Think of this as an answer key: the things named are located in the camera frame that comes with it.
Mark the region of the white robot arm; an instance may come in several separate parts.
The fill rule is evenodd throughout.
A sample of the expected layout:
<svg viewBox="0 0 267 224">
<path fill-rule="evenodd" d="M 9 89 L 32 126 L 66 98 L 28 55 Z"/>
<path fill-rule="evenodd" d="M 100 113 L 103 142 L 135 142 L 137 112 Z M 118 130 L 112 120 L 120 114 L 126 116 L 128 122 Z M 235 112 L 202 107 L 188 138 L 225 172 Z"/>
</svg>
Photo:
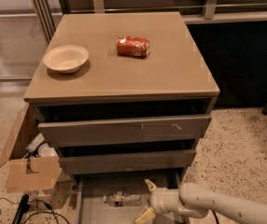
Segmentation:
<svg viewBox="0 0 267 224">
<path fill-rule="evenodd" d="M 158 188 L 145 180 L 151 193 L 150 206 L 145 206 L 134 224 L 146 224 L 158 214 L 177 213 L 183 217 L 203 218 L 208 211 L 217 212 L 238 224 L 267 224 L 267 204 L 214 192 L 184 182 L 178 189 Z"/>
</svg>

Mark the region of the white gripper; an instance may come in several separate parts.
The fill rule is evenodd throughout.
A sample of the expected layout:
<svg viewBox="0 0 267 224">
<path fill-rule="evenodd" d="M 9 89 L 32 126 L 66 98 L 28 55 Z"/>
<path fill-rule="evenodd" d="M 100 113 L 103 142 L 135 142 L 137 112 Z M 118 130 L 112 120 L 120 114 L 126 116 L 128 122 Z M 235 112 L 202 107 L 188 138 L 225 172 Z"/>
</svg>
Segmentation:
<svg viewBox="0 0 267 224">
<path fill-rule="evenodd" d="M 178 212 L 179 191 L 178 189 L 157 188 L 149 179 L 145 180 L 148 191 L 151 193 L 150 206 L 145 206 L 134 220 L 134 224 L 146 224 L 154 219 L 157 214 Z"/>
</svg>

